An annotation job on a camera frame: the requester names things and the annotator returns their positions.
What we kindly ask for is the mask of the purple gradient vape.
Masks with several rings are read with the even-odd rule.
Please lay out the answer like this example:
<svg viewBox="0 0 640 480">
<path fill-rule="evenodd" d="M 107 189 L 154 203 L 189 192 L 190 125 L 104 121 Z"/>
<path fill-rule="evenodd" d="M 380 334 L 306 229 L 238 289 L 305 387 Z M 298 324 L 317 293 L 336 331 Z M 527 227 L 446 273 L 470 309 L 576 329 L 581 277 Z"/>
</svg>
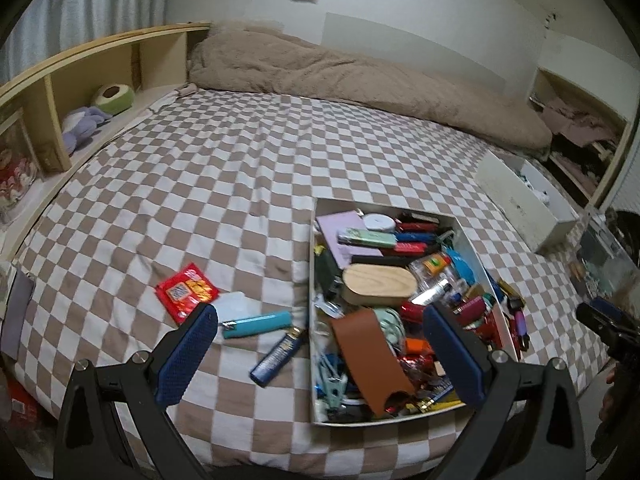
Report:
<svg viewBox="0 0 640 480">
<path fill-rule="evenodd" d="M 516 310 L 514 312 L 514 322 L 516 334 L 518 335 L 518 345 L 522 351 L 527 351 L 529 348 L 529 334 L 526 326 L 525 316 L 522 310 Z"/>
</svg>

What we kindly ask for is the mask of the gold lighter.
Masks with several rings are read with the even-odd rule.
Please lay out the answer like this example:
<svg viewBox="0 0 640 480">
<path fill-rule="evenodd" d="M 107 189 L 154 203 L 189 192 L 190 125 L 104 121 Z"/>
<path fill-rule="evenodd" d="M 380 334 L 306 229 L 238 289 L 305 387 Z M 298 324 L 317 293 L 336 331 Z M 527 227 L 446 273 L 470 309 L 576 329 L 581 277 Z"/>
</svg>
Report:
<svg viewBox="0 0 640 480">
<path fill-rule="evenodd" d="M 506 297 L 506 307 L 512 313 L 521 311 L 525 308 L 526 303 L 520 292 L 511 284 L 503 281 L 502 278 L 498 281 L 500 290 Z"/>
</svg>

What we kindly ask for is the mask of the teal lighter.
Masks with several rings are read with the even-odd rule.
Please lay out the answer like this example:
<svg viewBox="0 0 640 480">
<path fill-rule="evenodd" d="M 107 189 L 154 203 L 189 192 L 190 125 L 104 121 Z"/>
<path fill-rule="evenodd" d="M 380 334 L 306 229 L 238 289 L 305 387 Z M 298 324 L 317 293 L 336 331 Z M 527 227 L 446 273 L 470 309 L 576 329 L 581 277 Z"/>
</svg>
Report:
<svg viewBox="0 0 640 480">
<path fill-rule="evenodd" d="M 244 338 L 284 330 L 292 325 L 292 314 L 288 311 L 224 321 L 219 324 L 224 339 Z"/>
</svg>

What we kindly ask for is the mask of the white clutter box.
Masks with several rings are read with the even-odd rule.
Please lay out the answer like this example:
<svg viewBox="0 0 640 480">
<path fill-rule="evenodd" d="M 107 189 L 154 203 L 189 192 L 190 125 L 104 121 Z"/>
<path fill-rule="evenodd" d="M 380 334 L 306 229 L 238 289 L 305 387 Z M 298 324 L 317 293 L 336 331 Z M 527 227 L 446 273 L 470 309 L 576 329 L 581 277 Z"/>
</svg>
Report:
<svg viewBox="0 0 640 480">
<path fill-rule="evenodd" d="M 368 231 L 364 214 L 387 214 L 394 232 Z M 476 283 L 458 277 L 445 248 L 469 263 Z M 341 295 L 343 271 L 355 263 L 397 266 L 411 272 L 419 289 L 398 307 L 354 306 Z M 309 279 L 311 420 L 325 427 L 374 427 L 452 411 L 463 402 L 423 331 L 423 312 L 439 302 L 462 328 L 488 350 L 521 357 L 513 321 L 492 291 L 480 257 L 460 221 L 451 214 L 318 198 L 312 206 Z M 376 417 L 363 399 L 335 342 L 330 322 L 360 309 L 372 309 L 387 344 L 413 384 L 387 401 Z"/>
</svg>

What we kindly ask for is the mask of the white shoe box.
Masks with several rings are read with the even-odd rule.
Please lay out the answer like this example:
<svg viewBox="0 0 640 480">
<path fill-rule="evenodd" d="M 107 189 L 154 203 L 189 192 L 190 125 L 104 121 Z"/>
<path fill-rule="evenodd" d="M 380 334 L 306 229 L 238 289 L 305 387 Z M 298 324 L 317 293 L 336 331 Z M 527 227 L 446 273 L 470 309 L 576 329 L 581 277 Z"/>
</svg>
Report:
<svg viewBox="0 0 640 480">
<path fill-rule="evenodd" d="M 564 196 L 525 158 L 488 151 L 477 166 L 475 181 L 532 252 L 563 243 L 579 219 Z"/>
</svg>

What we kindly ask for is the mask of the red snack packet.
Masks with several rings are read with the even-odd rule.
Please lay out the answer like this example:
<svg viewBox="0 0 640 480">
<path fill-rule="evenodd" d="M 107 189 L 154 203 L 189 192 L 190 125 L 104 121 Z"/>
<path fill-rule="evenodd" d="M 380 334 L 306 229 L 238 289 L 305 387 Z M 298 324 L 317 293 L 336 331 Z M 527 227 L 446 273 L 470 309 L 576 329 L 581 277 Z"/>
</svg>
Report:
<svg viewBox="0 0 640 480">
<path fill-rule="evenodd" d="M 157 284 L 154 290 L 177 325 L 182 324 L 199 304 L 211 304 L 219 297 L 218 288 L 194 263 L 189 263 L 177 274 Z"/>
</svg>

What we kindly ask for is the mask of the dark blue lighter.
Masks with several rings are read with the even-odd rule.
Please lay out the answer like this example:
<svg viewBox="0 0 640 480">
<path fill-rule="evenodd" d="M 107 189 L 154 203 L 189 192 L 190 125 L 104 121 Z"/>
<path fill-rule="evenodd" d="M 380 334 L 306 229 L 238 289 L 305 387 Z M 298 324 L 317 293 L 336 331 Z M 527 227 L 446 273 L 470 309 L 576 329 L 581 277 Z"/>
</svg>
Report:
<svg viewBox="0 0 640 480">
<path fill-rule="evenodd" d="M 298 327 L 290 328 L 279 342 L 250 371 L 250 379 L 259 387 L 265 388 L 283 367 L 292 360 L 302 348 L 307 331 Z"/>
</svg>

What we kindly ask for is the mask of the blue plastic packet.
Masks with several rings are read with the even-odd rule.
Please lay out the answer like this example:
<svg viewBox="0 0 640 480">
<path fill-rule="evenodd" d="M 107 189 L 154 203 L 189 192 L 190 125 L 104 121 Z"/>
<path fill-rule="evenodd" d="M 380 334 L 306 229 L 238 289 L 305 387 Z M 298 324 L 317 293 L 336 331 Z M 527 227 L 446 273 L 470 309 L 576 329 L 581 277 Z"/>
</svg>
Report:
<svg viewBox="0 0 640 480">
<path fill-rule="evenodd" d="M 459 278 L 466 284 L 473 286 L 476 283 L 475 275 L 469 263 L 467 263 L 456 250 L 446 247 L 445 254 L 450 258 L 452 266 L 456 269 Z"/>
</svg>

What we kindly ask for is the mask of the brown leather pouch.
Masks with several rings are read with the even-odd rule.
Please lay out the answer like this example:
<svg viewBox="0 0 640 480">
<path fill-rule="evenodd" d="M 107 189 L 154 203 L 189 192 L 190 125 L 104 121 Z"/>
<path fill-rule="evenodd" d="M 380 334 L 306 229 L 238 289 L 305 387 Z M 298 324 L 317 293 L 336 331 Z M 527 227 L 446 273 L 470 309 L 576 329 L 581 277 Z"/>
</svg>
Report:
<svg viewBox="0 0 640 480">
<path fill-rule="evenodd" d="M 336 318 L 330 326 L 352 379 L 376 417 L 386 413 L 392 396 L 413 395 L 413 384 L 390 350 L 372 309 Z"/>
</svg>

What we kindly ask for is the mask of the wooden oval lid box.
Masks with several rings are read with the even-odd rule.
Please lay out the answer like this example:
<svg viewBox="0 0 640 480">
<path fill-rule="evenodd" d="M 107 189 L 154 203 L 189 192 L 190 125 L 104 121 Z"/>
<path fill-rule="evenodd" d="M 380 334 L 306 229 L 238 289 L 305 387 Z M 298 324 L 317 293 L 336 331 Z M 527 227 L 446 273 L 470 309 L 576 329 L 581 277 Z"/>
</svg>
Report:
<svg viewBox="0 0 640 480">
<path fill-rule="evenodd" d="M 342 282 L 342 298 L 354 306 L 398 307 L 419 289 L 411 272 L 397 266 L 351 264 Z"/>
</svg>

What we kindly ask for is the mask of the checkered brown white bedsheet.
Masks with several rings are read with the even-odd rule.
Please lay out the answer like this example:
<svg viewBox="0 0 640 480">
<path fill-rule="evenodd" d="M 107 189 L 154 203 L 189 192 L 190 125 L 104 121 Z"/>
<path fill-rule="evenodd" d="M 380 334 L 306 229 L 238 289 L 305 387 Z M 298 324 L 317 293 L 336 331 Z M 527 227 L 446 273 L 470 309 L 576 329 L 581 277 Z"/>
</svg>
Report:
<svg viewBox="0 0 640 480">
<path fill-rule="evenodd" d="M 18 255 L 36 280 L 14 367 L 51 414 L 73 365 L 126 361 L 174 325 L 157 283 L 195 264 L 250 314 L 308 308 L 311 209 L 318 198 L 451 214 L 483 266 L 526 301 L 526 359 L 567 362 L 577 389 L 606 360 L 574 317 L 568 252 L 543 257 L 475 181 L 486 142 L 434 122 L 294 96 L 200 91 L 108 144 L 44 211 Z M 463 408 L 368 429 L 310 420 L 306 351 L 267 388 L 250 370 L 267 334 L 208 350 L 170 410 L 206 467 L 261 464 L 314 476 L 404 478 L 444 455 Z"/>
</svg>

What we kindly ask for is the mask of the purple plush toy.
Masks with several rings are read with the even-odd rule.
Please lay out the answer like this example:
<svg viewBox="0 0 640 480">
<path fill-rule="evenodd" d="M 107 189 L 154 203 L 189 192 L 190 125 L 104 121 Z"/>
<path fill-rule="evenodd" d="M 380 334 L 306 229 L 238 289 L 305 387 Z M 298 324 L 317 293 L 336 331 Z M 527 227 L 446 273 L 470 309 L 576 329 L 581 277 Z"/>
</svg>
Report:
<svg viewBox="0 0 640 480">
<path fill-rule="evenodd" d="M 111 119 L 111 114 L 96 106 L 84 106 L 69 112 L 62 123 L 62 140 L 66 153 L 71 155 L 88 143 L 99 128 Z"/>
</svg>

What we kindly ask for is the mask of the green avocado plush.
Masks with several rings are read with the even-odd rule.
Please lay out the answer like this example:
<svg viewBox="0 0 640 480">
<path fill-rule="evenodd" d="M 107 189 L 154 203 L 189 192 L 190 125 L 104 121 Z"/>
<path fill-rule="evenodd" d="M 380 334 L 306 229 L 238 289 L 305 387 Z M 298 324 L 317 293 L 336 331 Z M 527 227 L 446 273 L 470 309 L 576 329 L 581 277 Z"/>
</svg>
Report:
<svg viewBox="0 0 640 480">
<path fill-rule="evenodd" d="M 129 110 L 134 104 L 134 90 L 128 84 L 106 84 L 96 90 L 92 105 L 112 116 Z"/>
</svg>

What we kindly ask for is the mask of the beige fluffy duvet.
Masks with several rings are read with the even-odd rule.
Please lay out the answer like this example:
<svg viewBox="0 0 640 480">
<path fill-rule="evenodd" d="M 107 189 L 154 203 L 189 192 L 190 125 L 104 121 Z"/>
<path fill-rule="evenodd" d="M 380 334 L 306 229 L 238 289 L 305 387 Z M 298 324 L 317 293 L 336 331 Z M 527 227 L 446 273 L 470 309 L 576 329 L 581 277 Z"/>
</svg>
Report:
<svg viewBox="0 0 640 480">
<path fill-rule="evenodd" d="M 552 133 L 526 104 L 456 77 L 312 44 L 272 27 L 222 23 L 192 50 L 201 88 L 349 102 L 430 120 L 514 150 L 542 153 Z"/>
</svg>

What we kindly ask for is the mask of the grey window curtain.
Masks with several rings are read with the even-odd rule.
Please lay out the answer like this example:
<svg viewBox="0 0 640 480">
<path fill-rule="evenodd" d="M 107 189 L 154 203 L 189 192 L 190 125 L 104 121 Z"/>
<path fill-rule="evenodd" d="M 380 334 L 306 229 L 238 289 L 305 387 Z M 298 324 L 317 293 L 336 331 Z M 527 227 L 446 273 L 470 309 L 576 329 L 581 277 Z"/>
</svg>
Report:
<svg viewBox="0 0 640 480">
<path fill-rule="evenodd" d="M 166 0 L 32 0 L 1 47 L 1 81 L 64 50 L 165 23 Z"/>
</svg>

